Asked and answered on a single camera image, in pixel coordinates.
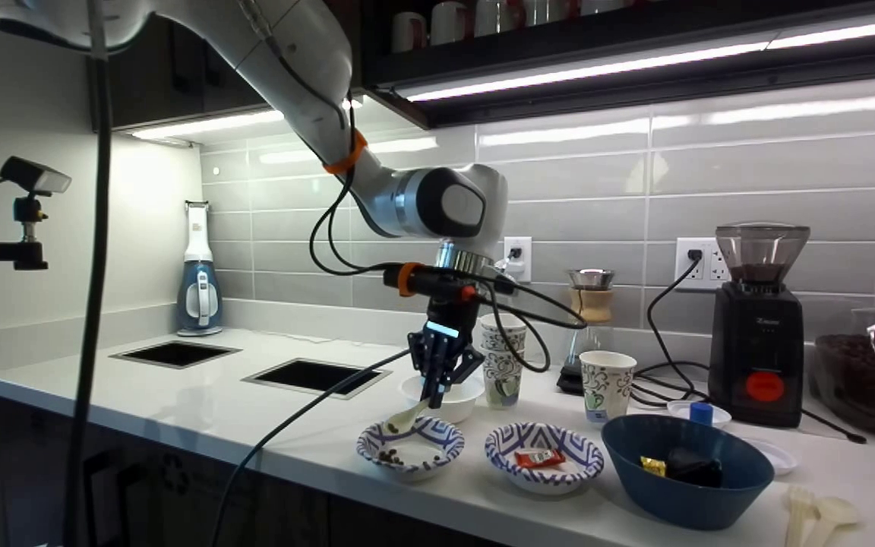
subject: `white countertop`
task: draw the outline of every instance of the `white countertop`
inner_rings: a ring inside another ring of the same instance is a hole
[[[112,357],[169,338],[100,348],[92,423],[181,445],[198,455],[241,463],[244,452],[315,392],[245,384],[292,357],[366,367],[402,345],[322,341],[297,334],[221,330],[211,345],[237,352],[191,367],[162,367]],[[350,397],[328,397],[314,412],[274,437],[257,465],[261,474],[348,495],[425,522],[491,538],[501,543],[780,543],[788,483],[817,495],[845,495],[862,514],[862,526],[837,535],[833,547],[875,543],[875,444],[856,445],[842,437],[733,424],[737,434],[769,437],[798,459],[798,467],[775,481],[749,514],[725,530],[689,530],[647,517],[621,488],[608,463],[602,477],[565,497],[536,497],[515,488],[484,455],[484,437],[504,423],[539,419],[602,434],[588,424],[582,397],[557,392],[557,374],[525,374],[523,397],[510,410],[487,405],[462,423],[465,452],[432,483],[403,485],[387,481],[357,455],[366,424],[407,408],[397,384],[413,374],[402,357]],[[73,410],[77,357],[39,362],[0,369],[0,397],[30,408]]]

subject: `blue and white plate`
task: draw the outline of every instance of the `blue and white plate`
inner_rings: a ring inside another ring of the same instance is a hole
[[[465,437],[443,419],[415,416],[410,429],[397,430],[390,423],[366,429],[357,452],[384,474],[422,483],[438,477],[465,448]]]
[[[559,455],[559,465],[549,467],[523,467],[517,459]],[[490,463],[504,471],[504,477],[536,495],[568,495],[590,483],[602,467],[602,448],[588,434],[570,429],[545,424],[545,423],[515,423],[494,429],[487,437]]]

